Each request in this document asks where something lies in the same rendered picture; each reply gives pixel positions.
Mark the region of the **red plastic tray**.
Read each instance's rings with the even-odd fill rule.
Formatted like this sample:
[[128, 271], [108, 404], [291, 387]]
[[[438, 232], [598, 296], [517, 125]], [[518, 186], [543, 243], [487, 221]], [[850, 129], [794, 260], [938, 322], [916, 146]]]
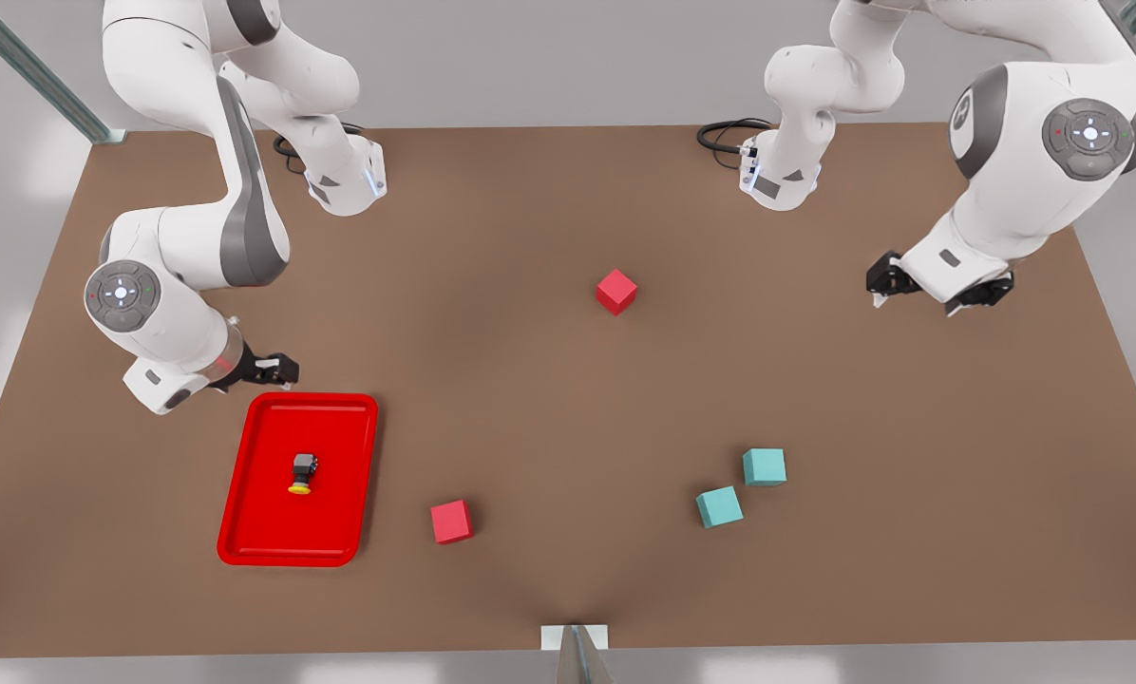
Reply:
[[257, 397], [222, 515], [222, 562], [350, 562], [361, 536], [377, 423], [378, 407], [367, 394]]

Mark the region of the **teal cube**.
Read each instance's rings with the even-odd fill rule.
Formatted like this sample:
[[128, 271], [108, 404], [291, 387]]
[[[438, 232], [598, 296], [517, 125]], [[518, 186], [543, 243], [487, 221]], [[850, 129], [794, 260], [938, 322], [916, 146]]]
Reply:
[[786, 483], [786, 459], [780, 447], [752, 447], [742, 456], [746, 486], [776, 486]]
[[745, 518], [736, 489], [721, 486], [708, 490], [695, 498], [703, 527], [715, 528], [716, 525], [737, 523]]

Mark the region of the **red cube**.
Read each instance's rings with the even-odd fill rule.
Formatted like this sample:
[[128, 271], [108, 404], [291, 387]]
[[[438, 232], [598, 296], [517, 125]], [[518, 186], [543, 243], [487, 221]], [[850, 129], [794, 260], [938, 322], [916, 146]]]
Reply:
[[471, 510], [465, 501], [432, 506], [431, 523], [434, 540], [438, 544], [460, 542], [474, 536]]
[[628, 308], [637, 295], [636, 282], [625, 276], [619, 269], [613, 269], [598, 282], [595, 297], [608, 312], [618, 316]]

